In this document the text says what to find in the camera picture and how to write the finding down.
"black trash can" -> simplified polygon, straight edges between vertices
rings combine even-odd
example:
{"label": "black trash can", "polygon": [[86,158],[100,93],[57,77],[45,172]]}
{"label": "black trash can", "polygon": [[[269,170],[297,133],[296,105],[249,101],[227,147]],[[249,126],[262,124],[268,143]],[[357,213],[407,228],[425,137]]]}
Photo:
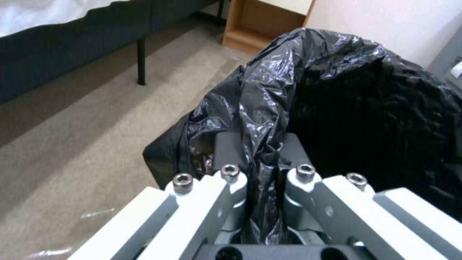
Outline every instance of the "black trash can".
{"label": "black trash can", "polygon": [[240,133],[249,178],[243,243],[288,239],[278,192],[284,133],[322,177],[358,172],[376,191],[407,187],[462,219],[461,96],[378,43],[297,29],[273,40],[143,156],[161,188],[179,172],[209,174],[217,133]]}

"screw head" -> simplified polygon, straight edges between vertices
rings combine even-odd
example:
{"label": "screw head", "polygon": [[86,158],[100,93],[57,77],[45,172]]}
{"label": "screw head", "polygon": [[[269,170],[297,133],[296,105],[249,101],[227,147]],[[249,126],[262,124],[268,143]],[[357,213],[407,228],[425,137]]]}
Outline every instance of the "screw head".
{"label": "screw head", "polygon": [[300,164],[296,168],[297,179],[301,182],[311,182],[315,176],[316,169],[311,164]]}
{"label": "screw head", "polygon": [[239,166],[236,164],[225,164],[221,168],[221,178],[228,183],[234,183],[239,176]]}
{"label": "screw head", "polygon": [[173,177],[173,190],[179,194],[187,194],[193,189],[193,180],[189,173],[179,173]]}
{"label": "screw head", "polygon": [[367,179],[359,173],[348,173],[346,179],[355,185],[358,189],[364,191],[367,186]]}

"beige carpet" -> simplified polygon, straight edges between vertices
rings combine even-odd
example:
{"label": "beige carpet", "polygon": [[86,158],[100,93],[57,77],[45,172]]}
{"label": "beige carpet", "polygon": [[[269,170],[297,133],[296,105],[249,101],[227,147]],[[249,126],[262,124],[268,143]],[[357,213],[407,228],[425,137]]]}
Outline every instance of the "beige carpet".
{"label": "beige carpet", "polygon": [[145,186],[143,148],[250,56],[187,19],[0,105],[2,259],[65,259]]}

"garbage bag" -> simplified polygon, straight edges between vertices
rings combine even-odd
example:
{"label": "garbage bag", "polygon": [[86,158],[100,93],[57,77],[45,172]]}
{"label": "garbage bag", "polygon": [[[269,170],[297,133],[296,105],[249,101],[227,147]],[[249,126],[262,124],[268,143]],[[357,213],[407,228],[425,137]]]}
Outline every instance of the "garbage bag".
{"label": "garbage bag", "polygon": [[143,156],[161,188],[176,173],[209,174],[218,132],[242,135],[248,175],[243,243],[290,243],[277,173],[281,137],[297,134],[322,177],[363,174],[381,191],[407,187],[462,218],[462,99],[382,45],[296,29],[211,90]]}

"white wall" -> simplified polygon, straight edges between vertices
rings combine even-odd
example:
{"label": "white wall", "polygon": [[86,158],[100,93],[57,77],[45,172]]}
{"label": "white wall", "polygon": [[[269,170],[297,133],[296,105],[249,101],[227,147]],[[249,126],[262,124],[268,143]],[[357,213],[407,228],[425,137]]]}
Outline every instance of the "white wall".
{"label": "white wall", "polygon": [[316,0],[307,27],[376,41],[425,68],[462,24],[462,0]]}

